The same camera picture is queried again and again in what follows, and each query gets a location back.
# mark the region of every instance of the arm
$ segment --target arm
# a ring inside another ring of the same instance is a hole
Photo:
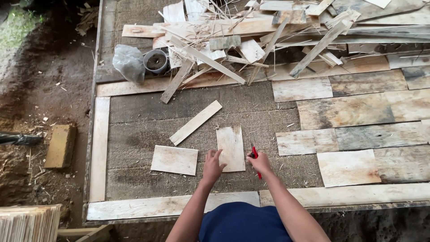
[[[216,180],[221,176],[222,169],[227,166],[225,163],[219,164],[219,155],[221,152],[222,149],[218,150],[216,153],[215,150],[211,149],[206,154],[203,178],[200,180],[199,186],[191,196],[187,205],[182,210],[166,242],[197,241],[209,193]]]
[[[248,154],[247,160],[259,171],[269,186],[270,194],[281,217],[285,229],[293,241],[329,242],[330,239],[317,221],[306,209],[288,192],[284,183],[275,175],[270,167],[267,155],[258,152],[258,158],[252,159]]]

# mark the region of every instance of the navy blue shirt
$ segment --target navy blue shirt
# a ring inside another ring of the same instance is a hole
[[[292,242],[274,206],[255,207],[245,202],[225,203],[207,213],[200,242]]]

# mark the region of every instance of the wood scrap pile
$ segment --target wood scrap pile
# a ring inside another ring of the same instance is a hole
[[[379,54],[381,43],[430,43],[429,0],[250,0],[233,14],[229,3],[184,0],[163,8],[164,23],[124,25],[123,37],[153,38],[153,48],[168,47],[170,67],[179,68],[161,100],[176,89],[213,71],[250,85],[271,52],[303,47],[303,58],[289,72],[292,78],[314,61],[342,66],[330,50],[347,54]],[[240,63],[240,68],[232,64]],[[244,68],[250,74],[245,76]]]
[[[1,207],[0,241],[57,241],[60,207],[61,204]]]

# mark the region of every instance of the plastic bag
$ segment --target plastic bag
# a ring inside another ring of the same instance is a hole
[[[112,64],[127,81],[142,84],[145,78],[142,52],[136,47],[117,44]]]

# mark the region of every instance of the cup of soil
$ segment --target cup of soil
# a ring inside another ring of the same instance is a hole
[[[154,74],[160,74],[167,69],[167,56],[162,50],[151,50],[143,58],[143,65]]]

